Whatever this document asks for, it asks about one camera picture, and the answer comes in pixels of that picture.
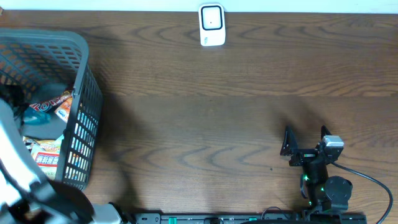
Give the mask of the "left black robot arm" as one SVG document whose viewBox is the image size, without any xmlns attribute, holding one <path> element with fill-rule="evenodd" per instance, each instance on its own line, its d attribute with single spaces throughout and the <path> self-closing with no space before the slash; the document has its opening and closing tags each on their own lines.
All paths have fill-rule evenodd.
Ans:
<svg viewBox="0 0 398 224">
<path fill-rule="evenodd" d="M 1 223 L 129 223 L 112 203 L 93 205 L 42 172 L 16 125 L 26 108 L 21 87 L 1 85 Z"/>
</svg>

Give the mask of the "blue mouthwash bottle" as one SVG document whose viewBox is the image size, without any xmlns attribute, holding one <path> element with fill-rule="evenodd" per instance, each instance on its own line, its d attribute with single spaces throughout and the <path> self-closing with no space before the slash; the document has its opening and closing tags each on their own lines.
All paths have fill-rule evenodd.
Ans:
<svg viewBox="0 0 398 224">
<path fill-rule="evenodd" d="M 23 113 L 23 122 L 28 125 L 41 125 L 48 123 L 51 120 L 51 116 L 42 111 L 36 111 L 31 107 L 28 107 Z"/>
</svg>

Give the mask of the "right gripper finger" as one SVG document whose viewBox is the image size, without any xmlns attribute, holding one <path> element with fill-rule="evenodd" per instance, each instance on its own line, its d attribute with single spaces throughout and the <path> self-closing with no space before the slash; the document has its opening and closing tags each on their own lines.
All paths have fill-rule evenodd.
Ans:
<svg viewBox="0 0 398 224">
<path fill-rule="evenodd" d="M 328 128 L 325 125 L 323 125 L 321 127 L 321 140 L 323 140 L 325 136 L 331 136 L 331 132 L 328 130 Z"/>
<path fill-rule="evenodd" d="M 298 145 L 295 134 L 290 126 L 285 127 L 284 140 L 280 150 L 281 156 L 293 156 L 297 153 Z"/>
</svg>

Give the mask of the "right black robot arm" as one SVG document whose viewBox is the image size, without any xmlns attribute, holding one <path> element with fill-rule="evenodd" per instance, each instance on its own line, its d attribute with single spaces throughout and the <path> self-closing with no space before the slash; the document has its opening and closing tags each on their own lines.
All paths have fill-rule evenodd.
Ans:
<svg viewBox="0 0 398 224">
<path fill-rule="evenodd" d="M 321 127 L 321 141 L 313 148 L 298 147 L 294 132 L 285 128 L 281 156 L 289 156 L 289 165 L 301 167 L 300 191 L 309 208 L 302 212 L 305 220 L 315 215 L 341 215 L 348 209 L 352 183 L 340 176 L 330 176 L 327 165 L 337 161 L 344 149 L 343 140 Z"/>
</svg>

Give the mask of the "orange chocolate bar wrapper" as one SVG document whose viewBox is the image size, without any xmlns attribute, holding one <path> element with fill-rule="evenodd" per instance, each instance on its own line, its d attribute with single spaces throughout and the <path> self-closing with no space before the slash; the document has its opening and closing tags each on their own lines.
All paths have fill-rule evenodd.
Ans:
<svg viewBox="0 0 398 224">
<path fill-rule="evenodd" d="M 30 104 L 29 106 L 35 111 L 41 111 L 46 113 L 49 110 L 51 110 L 53 107 L 62 104 L 65 100 L 69 99 L 71 96 L 72 92 L 70 90 L 65 90 L 60 96 L 57 96 L 50 100 L 45 100 L 40 103 L 33 103 Z"/>
</svg>

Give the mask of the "small orange snack box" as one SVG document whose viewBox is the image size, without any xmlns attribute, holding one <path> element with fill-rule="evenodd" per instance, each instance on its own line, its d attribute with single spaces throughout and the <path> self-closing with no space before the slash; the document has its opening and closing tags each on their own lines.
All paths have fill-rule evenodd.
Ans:
<svg viewBox="0 0 398 224">
<path fill-rule="evenodd" d="M 72 101 L 73 98 L 69 97 L 55 110 L 55 114 L 66 123 L 68 122 Z"/>
</svg>

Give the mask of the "cream snack bag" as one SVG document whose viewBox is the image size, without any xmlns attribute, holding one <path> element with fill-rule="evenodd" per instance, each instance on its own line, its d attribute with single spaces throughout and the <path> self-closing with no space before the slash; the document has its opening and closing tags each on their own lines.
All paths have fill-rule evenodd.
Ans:
<svg viewBox="0 0 398 224">
<path fill-rule="evenodd" d="M 60 148 L 63 139 L 63 135 L 56 140 L 38 140 L 25 136 L 23 137 L 23 142 L 29 150 L 33 160 L 51 180 L 54 180 L 56 176 Z"/>
</svg>

